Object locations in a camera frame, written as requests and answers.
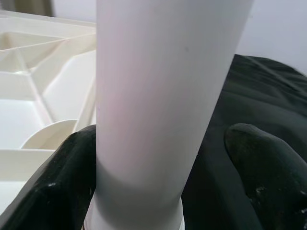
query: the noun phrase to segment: white background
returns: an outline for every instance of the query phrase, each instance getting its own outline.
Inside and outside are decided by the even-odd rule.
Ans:
[[[95,21],[96,0],[53,0],[57,17]],[[255,0],[238,54],[271,58],[307,75],[307,0]]]

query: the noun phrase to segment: white tube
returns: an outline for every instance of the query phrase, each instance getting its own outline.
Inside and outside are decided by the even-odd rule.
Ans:
[[[98,0],[86,230],[178,230],[180,196],[252,0]]]

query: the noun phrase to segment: dark cloth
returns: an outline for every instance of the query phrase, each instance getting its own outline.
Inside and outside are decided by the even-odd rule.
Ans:
[[[224,147],[236,123],[283,139],[307,161],[307,78],[270,59],[235,55],[182,195],[187,230],[262,229]]]

